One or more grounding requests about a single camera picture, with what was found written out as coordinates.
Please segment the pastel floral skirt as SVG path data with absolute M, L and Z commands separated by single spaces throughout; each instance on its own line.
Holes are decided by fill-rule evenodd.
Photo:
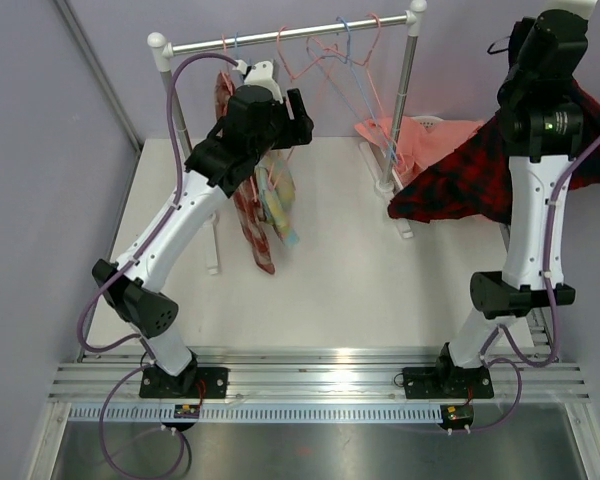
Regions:
M 299 236 L 292 225 L 291 210 L 296 187 L 286 158 L 278 150 L 268 152 L 256 166 L 255 179 L 265 222 L 286 247 L 295 246 Z

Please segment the red white checked skirt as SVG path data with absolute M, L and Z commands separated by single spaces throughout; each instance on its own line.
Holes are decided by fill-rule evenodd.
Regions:
M 214 87 L 215 117 L 219 120 L 227 114 L 228 101 L 235 86 L 226 72 L 216 77 Z M 232 196 L 243 235 L 251 247 L 255 264 L 263 272 L 273 275 L 275 266 L 271 258 L 268 237 L 263 229 L 264 212 L 256 190 L 255 176 L 251 175 Z

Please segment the salmon pink skirt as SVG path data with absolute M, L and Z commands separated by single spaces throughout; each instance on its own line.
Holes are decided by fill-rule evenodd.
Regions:
M 410 117 L 403 116 L 397 142 L 397 160 L 393 166 L 397 186 L 406 186 L 426 169 L 441 161 L 471 139 L 484 125 L 483 121 L 443 120 L 427 131 Z M 392 120 L 367 119 L 356 123 L 354 129 L 367 143 L 360 144 L 365 163 L 375 183 L 386 165 L 384 150 L 387 147 Z

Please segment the red black plaid skirt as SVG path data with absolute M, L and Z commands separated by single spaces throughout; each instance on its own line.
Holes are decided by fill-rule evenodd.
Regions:
M 530 17 L 525 17 L 514 24 L 508 42 L 509 67 L 513 66 L 532 23 Z M 579 155 L 600 135 L 600 104 L 576 80 L 572 81 L 569 94 L 584 112 Z M 592 184 L 600 184 L 600 146 L 576 168 L 569 189 Z M 509 224 L 511 211 L 511 175 L 495 116 L 469 140 L 399 191 L 387 208 L 392 219 L 424 223 L 483 215 Z

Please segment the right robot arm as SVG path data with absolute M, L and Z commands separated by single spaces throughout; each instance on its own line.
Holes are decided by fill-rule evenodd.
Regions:
M 512 216 L 504 267 L 477 272 L 473 308 L 445 344 L 432 383 L 445 397 L 491 398 L 486 353 L 508 327 L 544 306 L 570 304 L 560 260 L 564 203 L 582 140 L 582 109 L 568 93 L 588 42 L 586 18 L 548 9 L 533 21 L 497 99 L 496 118 L 512 181 Z

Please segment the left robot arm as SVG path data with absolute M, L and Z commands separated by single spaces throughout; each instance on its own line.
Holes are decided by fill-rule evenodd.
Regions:
M 94 265 L 92 276 L 105 302 L 153 355 L 143 371 L 141 397 L 225 397 L 213 383 L 225 381 L 227 369 L 199 366 L 176 328 L 179 307 L 162 288 L 204 222 L 254 173 L 264 155 L 307 145 L 312 131 L 299 89 L 277 100 L 266 87 L 238 87 L 225 115 L 185 161 L 180 185 L 153 224 L 118 260 L 100 259 Z

